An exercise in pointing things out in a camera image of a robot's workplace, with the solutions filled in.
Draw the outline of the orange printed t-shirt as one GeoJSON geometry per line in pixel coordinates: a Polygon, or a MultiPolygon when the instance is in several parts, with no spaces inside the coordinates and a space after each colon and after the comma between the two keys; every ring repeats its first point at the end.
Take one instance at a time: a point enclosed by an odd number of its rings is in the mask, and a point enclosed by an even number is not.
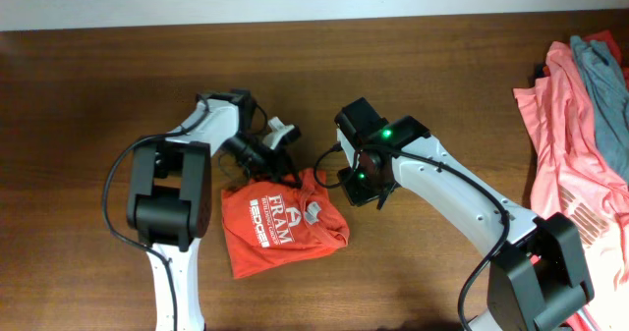
{"type": "Polygon", "coordinates": [[[348,223],[320,185],[325,174],[305,169],[299,177],[299,188],[252,181],[221,192],[222,227],[234,278],[325,257],[348,246],[348,223]]]}

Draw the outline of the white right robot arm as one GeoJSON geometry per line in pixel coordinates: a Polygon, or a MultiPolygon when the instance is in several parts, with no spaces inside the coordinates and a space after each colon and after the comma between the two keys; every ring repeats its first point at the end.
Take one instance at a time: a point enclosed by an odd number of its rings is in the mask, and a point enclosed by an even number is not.
{"type": "Polygon", "coordinates": [[[466,330],[554,330],[584,310],[595,290],[576,225],[542,218],[459,163],[411,116],[393,123],[360,98],[336,115],[348,159],[338,173],[350,203],[383,207],[406,189],[445,217],[482,256],[457,313],[466,330]]]}

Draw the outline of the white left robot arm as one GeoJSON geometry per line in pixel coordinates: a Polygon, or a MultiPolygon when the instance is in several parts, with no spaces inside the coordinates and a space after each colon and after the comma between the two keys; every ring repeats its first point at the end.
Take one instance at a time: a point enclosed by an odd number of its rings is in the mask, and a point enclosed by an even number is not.
{"type": "Polygon", "coordinates": [[[127,223],[151,265],[159,331],[205,327],[198,260],[211,216],[212,156],[226,151],[252,179],[301,183],[286,151],[299,127],[270,118],[254,133],[258,109],[247,90],[200,93],[179,127],[133,149],[127,223]]]}

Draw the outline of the pink t-shirt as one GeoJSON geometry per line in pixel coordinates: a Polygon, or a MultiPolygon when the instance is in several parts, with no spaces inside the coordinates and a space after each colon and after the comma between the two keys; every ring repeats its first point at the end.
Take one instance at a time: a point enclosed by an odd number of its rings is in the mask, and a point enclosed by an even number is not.
{"type": "Polygon", "coordinates": [[[537,154],[531,208],[577,226],[595,289],[585,312],[599,330],[625,330],[628,185],[597,149],[593,104],[569,46],[553,42],[545,64],[546,76],[513,91],[537,154]]]}

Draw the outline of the grey t-shirt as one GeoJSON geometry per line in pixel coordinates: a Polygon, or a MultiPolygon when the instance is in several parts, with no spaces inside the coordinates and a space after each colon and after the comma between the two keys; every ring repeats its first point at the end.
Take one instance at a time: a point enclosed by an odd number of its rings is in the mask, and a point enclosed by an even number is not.
{"type": "Polygon", "coordinates": [[[621,67],[604,41],[573,35],[570,47],[593,104],[597,148],[628,182],[628,87],[621,67]]]}

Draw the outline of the red garment in pile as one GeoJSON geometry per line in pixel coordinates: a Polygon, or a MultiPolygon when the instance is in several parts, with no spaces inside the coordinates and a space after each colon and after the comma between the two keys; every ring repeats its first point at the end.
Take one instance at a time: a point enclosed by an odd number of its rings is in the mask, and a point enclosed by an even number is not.
{"type": "Polygon", "coordinates": [[[606,29],[584,37],[584,40],[592,45],[598,45],[597,53],[602,57],[603,62],[611,66],[614,64],[620,69],[620,74],[625,84],[628,84],[628,68],[623,66],[623,56],[620,46],[614,39],[612,33],[606,29]]]}

